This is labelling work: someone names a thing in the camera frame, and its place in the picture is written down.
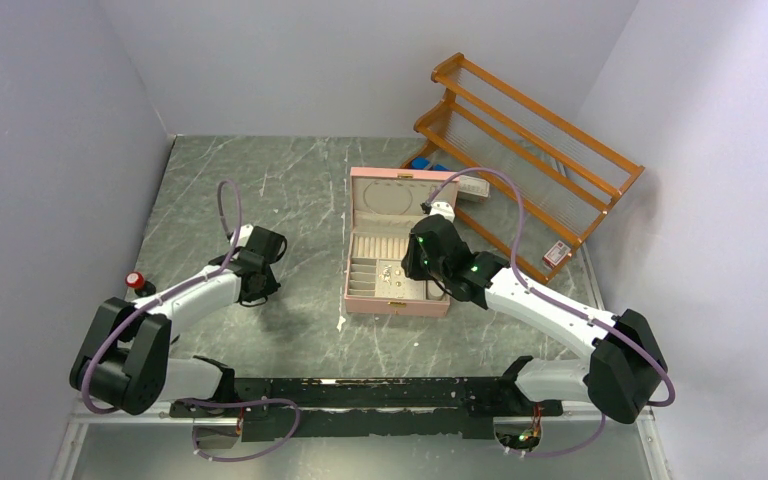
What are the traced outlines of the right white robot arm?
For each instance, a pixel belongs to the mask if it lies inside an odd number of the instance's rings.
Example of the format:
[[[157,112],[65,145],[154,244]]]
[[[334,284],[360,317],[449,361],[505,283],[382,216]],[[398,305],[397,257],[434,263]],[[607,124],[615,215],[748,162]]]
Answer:
[[[499,389],[510,413],[525,413],[537,402],[578,401],[631,424],[668,383],[666,361],[643,315],[589,307],[529,280],[502,257],[471,251],[440,214],[410,230],[402,268],[458,302],[521,320],[574,354],[572,360],[516,361]]]

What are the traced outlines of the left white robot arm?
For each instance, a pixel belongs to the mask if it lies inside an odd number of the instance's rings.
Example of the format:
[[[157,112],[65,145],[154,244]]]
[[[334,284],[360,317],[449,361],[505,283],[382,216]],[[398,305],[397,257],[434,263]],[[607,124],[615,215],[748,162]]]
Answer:
[[[231,236],[235,248],[186,280],[160,292],[133,272],[135,300],[111,297],[98,307],[69,374],[88,409],[139,415],[156,402],[195,399],[221,416],[238,399],[234,370],[202,356],[173,359],[172,342],[184,330],[225,307],[255,307],[280,284],[272,264],[287,249],[285,236],[245,225]]]

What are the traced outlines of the pink jewelry box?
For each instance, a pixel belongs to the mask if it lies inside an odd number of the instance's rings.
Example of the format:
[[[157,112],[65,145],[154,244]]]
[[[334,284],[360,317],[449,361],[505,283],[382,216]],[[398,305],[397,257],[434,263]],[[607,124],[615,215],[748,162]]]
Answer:
[[[421,204],[433,196],[456,206],[458,182],[450,172],[353,167],[349,172],[351,230],[344,304],[351,314],[443,317],[450,298],[431,281],[406,277],[401,260],[409,232],[424,218]],[[392,283],[378,278],[380,265],[392,265]],[[402,275],[394,275],[401,269]],[[402,289],[396,289],[402,282]]]

